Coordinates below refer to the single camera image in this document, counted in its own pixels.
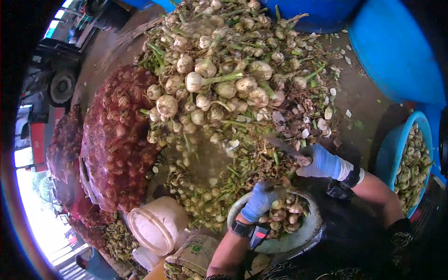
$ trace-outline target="knife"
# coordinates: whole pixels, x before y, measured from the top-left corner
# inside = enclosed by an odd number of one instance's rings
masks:
[[[298,163],[302,166],[308,166],[313,162],[313,159],[311,157],[302,155],[296,149],[294,149],[290,145],[286,144],[283,140],[275,137],[272,134],[267,135],[264,138],[268,142],[270,142],[272,145],[276,146],[277,148],[279,148],[281,150],[284,150],[288,154],[295,157],[297,159]]]

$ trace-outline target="hand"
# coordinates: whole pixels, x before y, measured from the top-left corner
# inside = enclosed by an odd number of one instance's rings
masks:
[[[314,144],[299,150],[304,156],[310,156],[313,162],[308,166],[297,169],[296,174],[301,177],[331,177],[338,179],[341,172],[341,165],[345,160],[339,156],[330,154],[324,147]]]
[[[273,183],[261,181],[255,184],[252,196],[241,210],[244,219],[251,223],[258,222],[258,219],[271,208],[271,204],[283,196],[285,188],[268,190],[273,187]]]

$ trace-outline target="concrete floor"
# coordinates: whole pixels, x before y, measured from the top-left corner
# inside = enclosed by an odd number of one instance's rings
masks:
[[[101,31],[98,34],[90,46],[83,64],[76,84],[73,104],[81,103],[86,109],[88,101],[100,88],[105,78],[119,65],[132,64],[134,56],[141,52],[141,47],[145,41],[144,36],[134,40],[127,50],[112,61],[103,73],[95,74],[95,66],[119,36],[127,31],[134,30],[140,24],[150,21],[163,12],[161,7],[155,5],[132,16],[130,21],[117,34],[110,31]],[[376,153],[385,134],[391,128],[406,120],[408,112],[397,104],[393,105],[366,76],[354,51],[346,48],[346,45],[350,45],[348,35],[342,32],[339,32],[338,35],[340,38],[331,37],[331,42],[324,37],[319,38],[324,50],[332,51],[340,47],[345,49],[345,55],[351,59],[351,65],[347,64],[344,59],[329,61],[330,64],[336,64],[343,69],[340,74],[341,88],[338,89],[335,99],[338,113],[342,117],[339,127],[343,144],[338,154],[346,160],[360,164],[361,167],[372,171]],[[352,113],[351,118],[345,117],[347,109]],[[359,125],[355,126],[356,121],[361,122],[362,128],[359,128]]]

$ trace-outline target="person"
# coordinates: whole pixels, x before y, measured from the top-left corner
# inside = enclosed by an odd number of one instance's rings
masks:
[[[100,280],[123,280],[95,248],[92,248],[90,259],[86,260],[81,255],[76,255],[75,262],[80,268],[87,270]],[[136,280],[136,278],[131,275],[129,280]]]
[[[296,171],[297,175],[331,177],[348,185],[363,201],[377,205],[385,229],[381,235],[384,247],[379,243],[374,244],[372,250],[361,249],[364,251],[363,257],[346,258],[344,254],[332,254],[324,249],[313,254],[317,245],[296,258],[270,264],[256,275],[258,280],[409,279],[409,245],[413,237],[409,219],[405,218],[402,212],[398,196],[376,176],[330,154],[320,145],[307,147],[301,150],[301,153],[311,156],[313,162],[309,166],[300,167]],[[207,280],[229,280],[238,275],[249,244],[249,238],[241,229],[256,223],[270,209],[272,202],[281,198],[282,192],[284,188],[273,189],[269,182],[258,182],[254,186],[248,203],[238,214],[232,228],[225,234],[213,255],[207,270]]]

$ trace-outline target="tire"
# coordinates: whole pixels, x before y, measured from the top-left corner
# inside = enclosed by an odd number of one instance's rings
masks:
[[[65,107],[73,96],[76,76],[71,70],[57,72],[50,84],[50,102],[53,107]]]

